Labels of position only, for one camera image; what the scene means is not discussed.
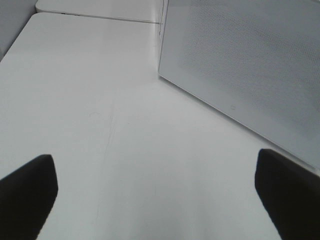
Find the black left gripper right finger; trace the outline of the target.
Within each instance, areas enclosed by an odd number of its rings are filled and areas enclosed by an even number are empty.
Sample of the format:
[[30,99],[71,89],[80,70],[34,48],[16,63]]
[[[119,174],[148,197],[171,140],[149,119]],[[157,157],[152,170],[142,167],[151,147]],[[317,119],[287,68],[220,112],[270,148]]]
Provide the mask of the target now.
[[281,239],[320,238],[319,176],[272,149],[261,149],[254,186]]

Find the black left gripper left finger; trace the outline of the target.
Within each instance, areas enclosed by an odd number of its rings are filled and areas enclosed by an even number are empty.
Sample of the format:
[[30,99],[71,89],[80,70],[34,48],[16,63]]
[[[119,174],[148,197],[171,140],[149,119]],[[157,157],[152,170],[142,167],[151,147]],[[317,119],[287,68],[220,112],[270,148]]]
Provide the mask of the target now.
[[58,195],[53,157],[39,155],[0,180],[0,238],[35,240]]

